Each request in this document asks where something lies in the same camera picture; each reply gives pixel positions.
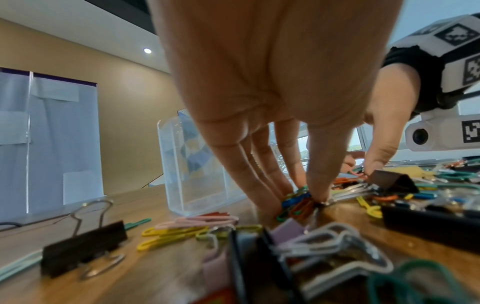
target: black sleeve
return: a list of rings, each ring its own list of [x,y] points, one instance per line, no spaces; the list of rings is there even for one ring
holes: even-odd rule
[[[438,95],[442,93],[442,72],[445,68],[441,58],[422,51],[418,46],[392,48],[386,55],[382,67],[394,63],[411,66],[420,77],[420,95],[411,118],[436,108],[451,108],[444,107],[438,102]]]

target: plastic box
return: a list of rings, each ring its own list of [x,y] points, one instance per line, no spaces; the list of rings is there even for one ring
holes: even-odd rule
[[[157,124],[168,208],[182,216],[208,213],[247,196],[205,144],[190,116]]]

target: beige wall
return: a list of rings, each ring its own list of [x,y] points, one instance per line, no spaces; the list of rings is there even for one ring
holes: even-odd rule
[[[156,124],[183,108],[169,74],[2,19],[0,67],[98,83],[105,194],[162,174]]]

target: table surface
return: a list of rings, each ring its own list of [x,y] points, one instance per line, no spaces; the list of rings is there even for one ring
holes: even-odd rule
[[[148,217],[152,219],[150,223],[127,232],[128,241],[113,253],[125,253],[123,262],[96,278],[84,281],[79,281],[78,269],[55,279],[41,277],[37,265],[0,283],[1,302],[164,304],[189,303],[204,296],[201,264],[206,243],[192,238],[147,252],[136,251],[136,246],[145,239],[141,237],[143,230],[176,217],[168,210],[165,187],[150,187],[113,195],[109,199],[114,201],[114,206],[105,214],[105,224],[118,220],[128,223]],[[83,224],[80,233],[98,225],[99,209],[91,206],[81,215]],[[224,207],[221,211],[239,216],[240,224],[277,225],[273,219],[257,212],[248,200]],[[373,223],[353,202],[325,209],[319,224],[332,220],[356,227],[383,249],[394,263],[411,257],[435,260],[447,266],[469,290],[480,294],[480,255],[389,231]],[[65,217],[0,232],[0,265],[70,237],[75,225],[73,219]],[[91,264],[101,267],[102,263],[104,261],[100,258]]]

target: ceiling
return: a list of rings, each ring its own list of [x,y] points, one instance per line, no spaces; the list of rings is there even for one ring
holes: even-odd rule
[[[84,0],[1,0],[0,18],[169,72],[155,34]]]
[[[478,12],[478,0],[405,0],[390,42],[436,20]],[[145,0],[0,0],[0,18],[169,72]]]

